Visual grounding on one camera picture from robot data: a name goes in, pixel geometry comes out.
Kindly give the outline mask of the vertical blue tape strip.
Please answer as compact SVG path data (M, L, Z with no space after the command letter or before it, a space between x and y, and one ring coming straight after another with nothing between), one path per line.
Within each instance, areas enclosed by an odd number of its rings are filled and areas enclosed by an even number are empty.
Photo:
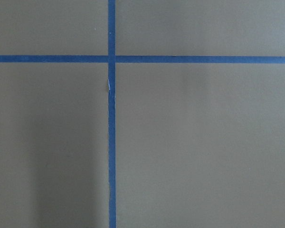
M108 1L108 169L109 227L116 227L116 152L115 152L115 1Z

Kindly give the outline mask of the horizontal blue tape strip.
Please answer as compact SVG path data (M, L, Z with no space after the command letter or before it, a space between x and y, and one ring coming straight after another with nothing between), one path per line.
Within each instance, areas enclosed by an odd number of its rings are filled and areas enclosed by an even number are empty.
M107 63L95 55L0 55L0 63ZM115 56L116 63L285 64L285 57L265 56Z

